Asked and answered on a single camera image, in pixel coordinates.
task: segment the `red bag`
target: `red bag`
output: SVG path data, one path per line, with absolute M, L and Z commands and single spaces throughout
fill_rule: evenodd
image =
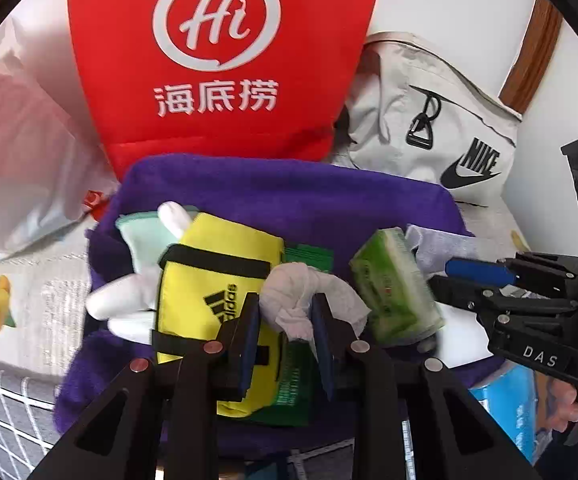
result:
M 156 153 L 328 152 L 375 0 L 68 0 L 118 176 Z

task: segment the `green tissue pack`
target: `green tissue pack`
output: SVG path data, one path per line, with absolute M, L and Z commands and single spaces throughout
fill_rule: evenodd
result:
M 380 345 L 413 344 L 444 325 L 399 227 L 376 231 L 349 264 Z

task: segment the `nike swoosh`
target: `nike swoosh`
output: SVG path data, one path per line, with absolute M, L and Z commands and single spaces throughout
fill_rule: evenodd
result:
M 460 176 L 455 170 L 461 158 L 444 170 L 444 173 L 440 177 L 440 184 L 447 189 L 456 189 L 458 187 L 469 186 L 469 184 L 477 184 L 478 182 L 484 182 L 499 175 L 499 173 L 494 173 L 493 175 Z

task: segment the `black strap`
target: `black strap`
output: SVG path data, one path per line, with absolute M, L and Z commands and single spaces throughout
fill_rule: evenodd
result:
M 271 272 L 271 264 L 264 260 L 251 260 L 241 256 L 213 253 L 182 244 L 173 244 L 160 258 L 160 268 L 164 269 L 167 262 L 211 270 L 220 274 L 231 274 L 243 278 L 258 278 L 264 280 Z
M 151 331 L 151 346 L 161 354 L 179 355 L 184 357 L 190 351 L 200 348 L 207 341 L 182 337 L 175 334 L 165 334 L 157 330 Z M 256 348 L 256 365 L 267 366 L 269 364 L 269 347 L 258 345 Z

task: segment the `finger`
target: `finger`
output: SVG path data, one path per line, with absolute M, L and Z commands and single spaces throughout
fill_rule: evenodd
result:
M 564 433 L 568 427 L 568 421 L 564 420 L 563 418 L 552 416 L 551 418 L 547 419 L 547 427 L 554 431 Z
M 578 403 L 559 404 L 558 409 L 553 416 L 561 420 L 576 422 L 578 420 Z
M 156 313 L 154 311 L 135 312 L 121 317 L 112 317 L 107 323 L 109 332 L 122 339 L 142 343 L 144 345 L 151 344 L 151 330 L 156 321 Z
M 140 275 L 128 274 L 101 286 L 87 297 L 85 306 L 98 320 L 145 310 Z
M 576 400 L 576 389 L 571 384 L 565 383 L 565 381 L 554 379 L 549 391 L 559 403 L 572 404 Z
M 191 216 L 183 206 L 176 202 L 164 202 L 158 206 L 158 218 L 160 222 L 180 240 L 187 228 L 191 225 Z

